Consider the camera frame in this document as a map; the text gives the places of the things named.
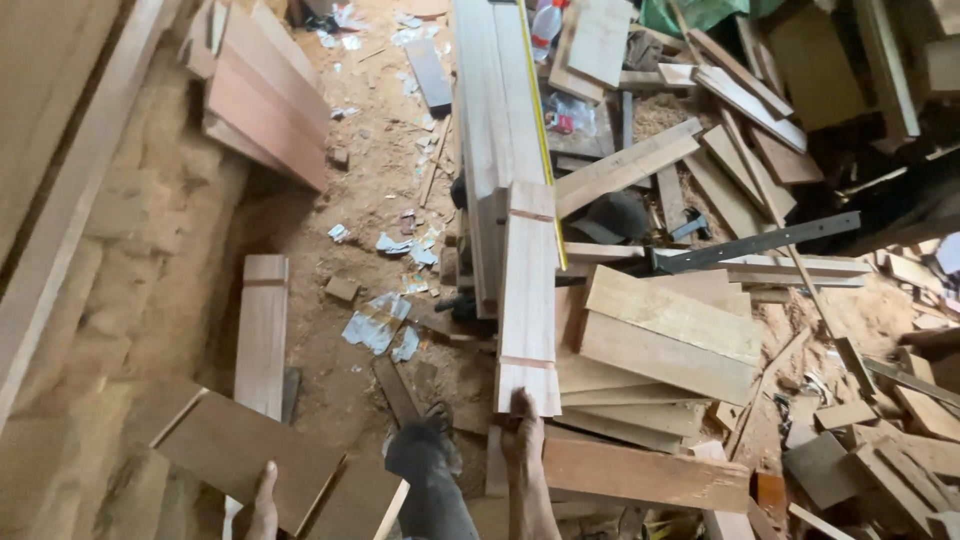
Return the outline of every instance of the hammer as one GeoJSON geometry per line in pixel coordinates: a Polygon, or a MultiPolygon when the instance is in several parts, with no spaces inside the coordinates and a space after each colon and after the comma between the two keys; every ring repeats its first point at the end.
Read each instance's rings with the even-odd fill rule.
{"type": "Polygon", "coordinates": [[[699,236],[701,240],[710,240],[713,238],[713,234],[710,234],[710,229],[707,225],[707,219],[699,210],[690,208],[685,209],[684,212],[690,221],[686,225],[679,227],[673,233],[670,233],[674,241],[678,241],[694,231],[697,232],[697,236],[699,236]]]}

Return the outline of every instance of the yellow measuring tape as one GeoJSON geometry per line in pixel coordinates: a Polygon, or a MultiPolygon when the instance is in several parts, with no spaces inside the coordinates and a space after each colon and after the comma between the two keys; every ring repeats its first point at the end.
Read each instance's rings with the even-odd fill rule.
{"type": "MultiPolygon", "coordinates": [[[[537,136],[540,139],[540,162],[543,165],[543,176],[546,177],[547,185],[553,185],[553,167],[550,165],[550,149],[546,143],[546,128],[543,126],[543,114],[540,113],[540,88],[537,86],[537,70],[534,67],[534,58],[530,54],[530,32],[527,25],[527,9],[523,0],[516,0],[516,6],[520,10],[520,29],[523,31],[523,50],[527,59],[527,81],[530,83],[530,98],[534,100],[534,114],[537,118],[537,136]]],[[[557,236],[557,253],[560,254],[560,269],[566,270],[566,248],[564,247],[564,234],[560,230],[560,218],[553,218],[553,226],[557,236]]]]}

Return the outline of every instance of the hand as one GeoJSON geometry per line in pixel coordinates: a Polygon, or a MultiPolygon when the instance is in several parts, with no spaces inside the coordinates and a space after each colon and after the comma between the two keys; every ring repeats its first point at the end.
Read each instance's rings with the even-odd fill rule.
{"type": "Polygon", "coordinates": [[[274,504],[276,463],[267,461],[257,482],[256,498],[233,518],[233,538],[245,540],[276,540],[278,519],[274,504]]]}
{"type": "Polygon", "coordinates": [[[537,414],[537,404],[523,388],[510,397],[510,414],[512,418],[500,437],[500,448],[507,460],[507,471],[515,474],[524,466],[541,464],[543,419],[537,414]]]}

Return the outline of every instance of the leg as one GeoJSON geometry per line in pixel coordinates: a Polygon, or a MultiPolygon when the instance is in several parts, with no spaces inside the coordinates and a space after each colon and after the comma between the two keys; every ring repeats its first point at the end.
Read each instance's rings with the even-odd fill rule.
{"type": "Polygon", "coordinates": [[[387,470],[410,482],[398,517],[400,530],[404,537],[423,540],[479,540],[447,467],[445,435],[435,420],[407,425],[387,451],[387,470]]]}

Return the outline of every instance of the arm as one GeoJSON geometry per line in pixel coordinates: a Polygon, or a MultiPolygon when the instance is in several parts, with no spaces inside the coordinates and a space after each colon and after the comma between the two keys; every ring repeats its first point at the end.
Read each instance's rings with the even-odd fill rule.
{"type": "Polygon", "coordinates": [[[543,473],[543,419],[523,391],[512,397],[511,411],[520,418],[501,439],[510,486],[510,540],[560,540],[543,473]]]}

